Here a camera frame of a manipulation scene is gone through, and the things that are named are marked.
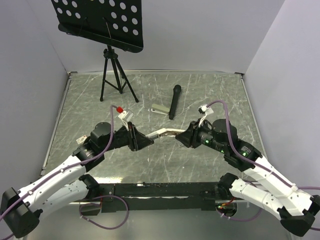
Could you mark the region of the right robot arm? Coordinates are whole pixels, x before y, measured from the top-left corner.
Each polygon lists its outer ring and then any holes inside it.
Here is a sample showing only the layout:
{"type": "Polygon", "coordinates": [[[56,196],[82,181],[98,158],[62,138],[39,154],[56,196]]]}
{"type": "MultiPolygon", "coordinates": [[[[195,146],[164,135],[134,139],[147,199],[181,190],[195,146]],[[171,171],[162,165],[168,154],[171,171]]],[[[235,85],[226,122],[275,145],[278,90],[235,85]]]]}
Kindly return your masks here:
{"type": "Polygon", "coordinates": [[[274,215],[293,235],[303,237],[320,211],[319,195],[310,195],[284,177],[267,158],[250,143],[238,138],[237,129],[227,119],[192,121],[176,137],[187,148],[207,146],[223,154],[232,167],[251,177],[264,189],[226,173],[219,181],[218,193],[223,199],[232,196],[247,200],[274,215]]]}

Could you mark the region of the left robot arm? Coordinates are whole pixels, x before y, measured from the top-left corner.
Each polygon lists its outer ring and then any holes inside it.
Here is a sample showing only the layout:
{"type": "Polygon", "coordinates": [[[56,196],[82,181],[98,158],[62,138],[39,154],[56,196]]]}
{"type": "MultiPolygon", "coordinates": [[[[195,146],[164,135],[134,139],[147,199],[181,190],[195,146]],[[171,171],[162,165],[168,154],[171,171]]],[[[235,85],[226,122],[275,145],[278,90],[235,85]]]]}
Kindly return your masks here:
{"type": "Polygon", "coordinates": [[[152,144],[154,140],[139,132],[131,122],[117,131],[112,124],[100,122],[54,170],[20,190],[12,187],[6,190],[2,195],[0,218],[13,236],[22,238],[32,232],[50,210],[98,197],[100,185],[88,172],[104,160],[106,151],[129,147],[135,152],[152,144]]]}

